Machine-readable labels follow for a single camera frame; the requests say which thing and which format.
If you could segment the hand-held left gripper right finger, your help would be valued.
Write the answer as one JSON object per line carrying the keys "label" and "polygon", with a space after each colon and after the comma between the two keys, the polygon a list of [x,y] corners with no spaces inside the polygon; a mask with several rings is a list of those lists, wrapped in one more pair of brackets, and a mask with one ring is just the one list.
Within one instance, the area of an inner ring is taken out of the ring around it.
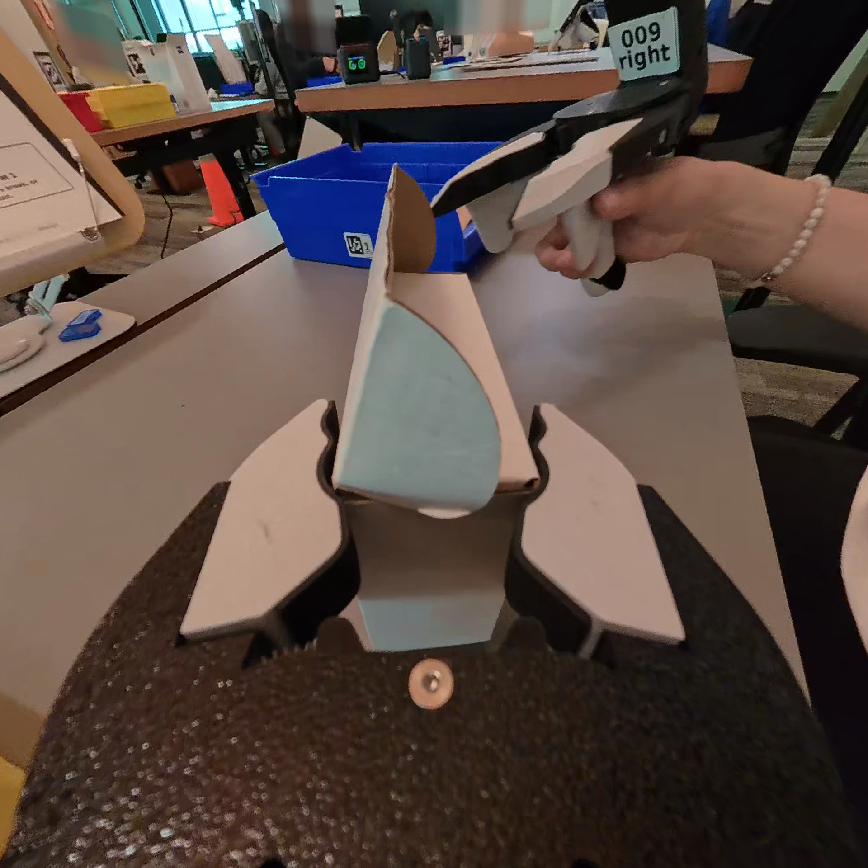
{"label": "hand-held left gripper right finger", "polygon": [[542,477],[527,506],[519,553],[579,621],[553,645],[596,645],[605,633],[679,645],[686,639],[632,473],[558,407],[535,408]]}

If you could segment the blue plastic bin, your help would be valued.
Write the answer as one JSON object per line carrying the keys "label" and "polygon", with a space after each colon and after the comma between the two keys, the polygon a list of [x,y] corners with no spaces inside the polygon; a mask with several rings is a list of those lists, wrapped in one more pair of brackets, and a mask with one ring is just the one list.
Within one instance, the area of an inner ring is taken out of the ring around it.
{"label": "blue plastic bin", "polygon": [[500,142],[342,144],[256,173],[254,183],[295,259],[369,269],[392,167],[431,200]]}

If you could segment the white cardboard mailer box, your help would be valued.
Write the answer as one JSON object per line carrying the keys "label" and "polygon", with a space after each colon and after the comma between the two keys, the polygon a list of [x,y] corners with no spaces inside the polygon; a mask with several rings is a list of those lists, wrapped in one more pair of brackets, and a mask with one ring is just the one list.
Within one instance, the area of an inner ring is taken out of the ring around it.
{"label": "white cardboard mailer box", "polygon": [[466,274],[429,272],[435,220],[394,164],[332,472],[353,501],[365,643],[484,643],[505,602],[528,435]]}

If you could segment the yellow plastic bin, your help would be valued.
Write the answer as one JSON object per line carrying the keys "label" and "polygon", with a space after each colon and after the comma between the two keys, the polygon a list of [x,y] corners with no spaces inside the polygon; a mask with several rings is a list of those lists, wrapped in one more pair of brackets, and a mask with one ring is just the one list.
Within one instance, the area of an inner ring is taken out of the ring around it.
{"label": "yellow plastic bin", "polygon": [[177,116],[171,95],[161,82],[107,86],[84,94],[103,129],[156,123]]}
{"label": "yellow plastic bin", "polygon": [[16,823],[16,811],[21,796],[26,772],[13,765],[5,757],[1,765],[1,851],[4,852]]}

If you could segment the person's right forearm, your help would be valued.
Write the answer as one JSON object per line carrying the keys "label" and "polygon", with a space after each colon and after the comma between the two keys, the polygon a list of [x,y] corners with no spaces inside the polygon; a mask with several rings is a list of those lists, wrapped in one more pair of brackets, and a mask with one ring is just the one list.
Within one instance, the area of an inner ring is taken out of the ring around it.
{"label": "person's right forearm", "polygon": [[772,274],[776,293],[867,330],[867,197],[819,176],[805,224]]}

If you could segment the grey work table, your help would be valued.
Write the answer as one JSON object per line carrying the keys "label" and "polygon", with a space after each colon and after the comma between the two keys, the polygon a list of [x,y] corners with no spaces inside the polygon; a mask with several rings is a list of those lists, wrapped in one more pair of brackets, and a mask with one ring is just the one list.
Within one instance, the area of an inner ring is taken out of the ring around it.
{"label": "grey work table", "polygon": [[438,65],[426,79],[387,73],[376,82],[298,90],[300,112],[348,142],[507,140],[564,106],[615,90],[610,49]]}

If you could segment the black timer green display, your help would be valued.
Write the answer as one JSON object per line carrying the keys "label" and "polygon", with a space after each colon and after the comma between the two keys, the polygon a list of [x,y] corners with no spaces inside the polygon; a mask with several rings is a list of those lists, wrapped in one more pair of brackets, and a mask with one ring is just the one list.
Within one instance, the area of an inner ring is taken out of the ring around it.
{"label": "black timer green display", "polygon": [[340,76],[347,86],[376,82],[380,78],[376,46],[372,42],[341,45],[336,54]]}

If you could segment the black pants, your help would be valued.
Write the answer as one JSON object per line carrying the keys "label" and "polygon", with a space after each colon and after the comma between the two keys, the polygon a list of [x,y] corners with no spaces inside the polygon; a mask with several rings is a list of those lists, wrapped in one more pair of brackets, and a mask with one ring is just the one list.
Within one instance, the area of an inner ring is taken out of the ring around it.
{"label": "black pants", "polygon": [[747,422],[811,703],[866,828],[866,614],[854,614],[841,571],[866,451],[786,418]]}

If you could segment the orange traffic cone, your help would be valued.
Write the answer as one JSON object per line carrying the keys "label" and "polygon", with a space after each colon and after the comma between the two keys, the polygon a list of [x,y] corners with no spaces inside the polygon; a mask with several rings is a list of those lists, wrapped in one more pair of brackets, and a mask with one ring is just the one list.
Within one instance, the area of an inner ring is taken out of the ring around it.
{"label": "orange traffic cone", "polygon": [[224,229],[243,222],[241,206],[219,162],[213,156],[203,156],[199,168],[212,210],[208,223]]}

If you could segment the small blue plastic piece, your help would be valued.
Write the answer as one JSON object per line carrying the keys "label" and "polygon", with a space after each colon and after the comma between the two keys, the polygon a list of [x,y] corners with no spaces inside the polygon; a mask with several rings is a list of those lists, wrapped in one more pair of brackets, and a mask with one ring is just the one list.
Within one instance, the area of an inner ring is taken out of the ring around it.
{"label": "small blue plastic piece", "polygon": [[62,343],[72,343],[80,340],[89,340],[102,331],[101,319],[103,312],[98,308],[80,311],[59,332],[58,339]]}

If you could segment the white round disc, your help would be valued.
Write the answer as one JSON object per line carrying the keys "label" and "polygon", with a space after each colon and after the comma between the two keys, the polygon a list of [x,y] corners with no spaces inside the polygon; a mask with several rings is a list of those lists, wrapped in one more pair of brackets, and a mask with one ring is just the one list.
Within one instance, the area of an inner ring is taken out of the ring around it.
{"label": "white round disc", "polygon": [[25,316],[1,327],[1,366],[6,372],[36,356],[45,346],[51,325],[41,316]]}

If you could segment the white marker card stand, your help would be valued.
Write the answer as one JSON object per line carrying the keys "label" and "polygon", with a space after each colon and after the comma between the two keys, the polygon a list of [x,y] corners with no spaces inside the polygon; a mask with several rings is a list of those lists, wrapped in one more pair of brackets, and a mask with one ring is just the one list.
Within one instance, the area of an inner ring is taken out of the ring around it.
{"label": "white marker card stand", "polygon": [[168,34],[163,42],[124,40],[123,50],[135,80],[163,84],[177,114],[212,109],[207,89],[183,35]]}

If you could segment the instruction sheet on stand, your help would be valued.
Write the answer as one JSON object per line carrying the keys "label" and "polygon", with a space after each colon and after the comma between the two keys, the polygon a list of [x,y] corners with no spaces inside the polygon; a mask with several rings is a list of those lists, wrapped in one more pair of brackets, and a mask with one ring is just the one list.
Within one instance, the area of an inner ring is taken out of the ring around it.
{"label": "instruction sheet on stand", "polygon": [[132,246],[142,234],[144,212],[136,192],[114,162],[4,31],[1,34],[1,88],[2,79],[9,82],[55,133],[75,141],[84,167],[123,212],[121,220],[103,226],[101,238],[94,243],[71,247],[8,271],[2,270],[1,262],[1,290],[2,295],[7,296]]}

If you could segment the printed instruction sheet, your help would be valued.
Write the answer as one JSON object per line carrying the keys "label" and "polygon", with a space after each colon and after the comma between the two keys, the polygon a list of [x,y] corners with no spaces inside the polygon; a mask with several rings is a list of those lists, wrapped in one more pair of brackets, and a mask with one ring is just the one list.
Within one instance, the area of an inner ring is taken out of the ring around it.
{"label": "printed instruction sheet", "polygon": [[75,141],[55,133],[2,79],[2,270],[94,243],[122,217]]}

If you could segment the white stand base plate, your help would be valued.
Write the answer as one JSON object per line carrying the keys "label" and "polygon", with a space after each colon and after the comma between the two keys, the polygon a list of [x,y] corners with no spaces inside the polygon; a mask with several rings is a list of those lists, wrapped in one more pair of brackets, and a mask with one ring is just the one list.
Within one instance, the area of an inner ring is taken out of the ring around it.
{"label": "white stand base plate", "polygon": [[[59,332],[80,311],[98,308],[103,312],[101,319],[102,331],[92,339],[72,343],[62,343],[58,339]],[[105,307],[95,307],[78,300],[61,302],[53,307],[49,317],[41,314],[25,316],[41,316],[51,321],[44,332],[45,346],[33,358],[6,372],[1,372],[1,398],[15,395],[30,385],[40,384],[50,374],[58,373],[61,368],[88,356],[98,349],[106,348],[110,341],[121,337],[136,325],[133,316],[114,311]]]}

